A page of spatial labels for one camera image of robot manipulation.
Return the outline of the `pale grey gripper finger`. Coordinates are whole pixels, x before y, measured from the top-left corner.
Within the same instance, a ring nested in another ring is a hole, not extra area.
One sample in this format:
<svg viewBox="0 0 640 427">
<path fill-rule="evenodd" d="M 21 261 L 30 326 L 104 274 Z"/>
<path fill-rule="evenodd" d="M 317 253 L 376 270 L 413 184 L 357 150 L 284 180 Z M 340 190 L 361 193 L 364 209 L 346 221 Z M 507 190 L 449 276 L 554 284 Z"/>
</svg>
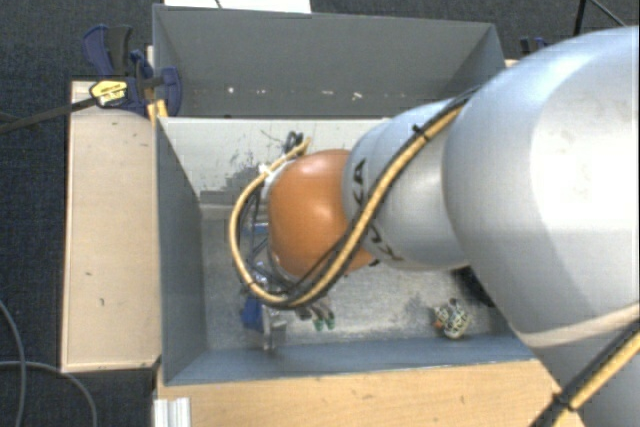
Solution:
<svg viewBox="0 0 640 427">
<path fill-rule="evenodd" d="M 274 351 L 286 344 L 287 319 L 280 310 L 272 308 L 262 309 L 263 349 Z"/>
</svg>

